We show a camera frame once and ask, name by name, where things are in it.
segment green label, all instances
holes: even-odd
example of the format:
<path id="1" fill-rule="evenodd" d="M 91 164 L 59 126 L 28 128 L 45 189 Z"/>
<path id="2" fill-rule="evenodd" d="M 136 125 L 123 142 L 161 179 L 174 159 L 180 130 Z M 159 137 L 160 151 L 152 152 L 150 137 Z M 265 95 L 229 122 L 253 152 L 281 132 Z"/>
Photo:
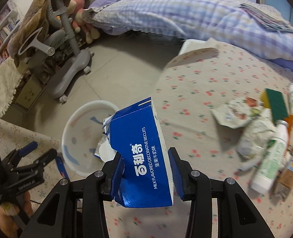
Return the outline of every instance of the green label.
<path id="1" fill-rule="evenodd" d="M 281 158 L 285 152 L 285 149 L 286 144 L 283 142 L 270 140 L 258 174 L 273 180 L 276 177 L 276 173 L 279 169 Z"/>

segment yellow sponge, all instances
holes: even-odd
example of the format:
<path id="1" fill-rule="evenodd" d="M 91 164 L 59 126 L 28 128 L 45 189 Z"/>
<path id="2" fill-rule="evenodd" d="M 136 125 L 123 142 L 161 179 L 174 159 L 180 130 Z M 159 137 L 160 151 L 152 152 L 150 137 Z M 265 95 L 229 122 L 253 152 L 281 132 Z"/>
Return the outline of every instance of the yellow sponge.
<path id="1" fill-rule="evenodd" d="M 275 123 L 276 120 L 284 120 L 288 117 L 283 94 L 281 92 L 266 88 L 261 95 L 261 101 L 264 103 L 264 107 L 271 109 L 273 123 Z"/>

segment striped cloth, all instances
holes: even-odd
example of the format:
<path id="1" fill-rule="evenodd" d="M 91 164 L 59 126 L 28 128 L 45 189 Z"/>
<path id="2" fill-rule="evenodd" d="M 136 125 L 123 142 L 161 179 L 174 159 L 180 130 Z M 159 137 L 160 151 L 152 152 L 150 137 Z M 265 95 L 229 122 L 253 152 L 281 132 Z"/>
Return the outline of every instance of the striped cloth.
<path id="1" fill-rule="evenodd" d="M 261 58 L 293 62 L 293 34 L 266 31 L 239 8 L 242 3 L 283 20 L 273 7 L 247 0 L 120 0 L 103 8 L 91 7 L 83 17 L 111 35 L 134 30 L 182 39 L 212 37 Z"/>

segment white trash bin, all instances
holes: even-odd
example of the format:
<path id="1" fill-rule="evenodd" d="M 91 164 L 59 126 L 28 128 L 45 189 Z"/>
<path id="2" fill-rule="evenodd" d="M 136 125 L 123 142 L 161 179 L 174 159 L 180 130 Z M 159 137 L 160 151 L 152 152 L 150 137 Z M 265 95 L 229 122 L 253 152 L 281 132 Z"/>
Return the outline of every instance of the white trash bin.
<path id="1" fill-rule="evenodd" d="M 104 162 L 94 156 L 104 131 L 102 121 L 118 110 L 111 102 L 97 100 L 83 105 L 69 118 L 61 147 L 66 164 L 77 175 L 87 177 L 103 167 Z"/>

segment chair caster wheel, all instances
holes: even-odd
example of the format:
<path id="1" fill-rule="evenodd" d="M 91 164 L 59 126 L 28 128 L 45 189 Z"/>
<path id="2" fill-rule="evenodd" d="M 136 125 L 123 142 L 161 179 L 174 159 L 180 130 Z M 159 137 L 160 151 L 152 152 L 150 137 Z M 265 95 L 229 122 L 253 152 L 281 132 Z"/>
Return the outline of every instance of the chair caster wheel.
<path id="1" fill-rule="evenodd" d="M 84 69 L 84 73 L 85 74 L 88 74 L 91 72 L 91 68 L 89 66 L 87 66 L 85 69 Z"/>
<path id="2" fill-rule="evenodd" d="M 60 97 L 60 102 L 65 103 L 67 101 L 67 99 L 68 99 L 67 96 L 63 95 Z"/>

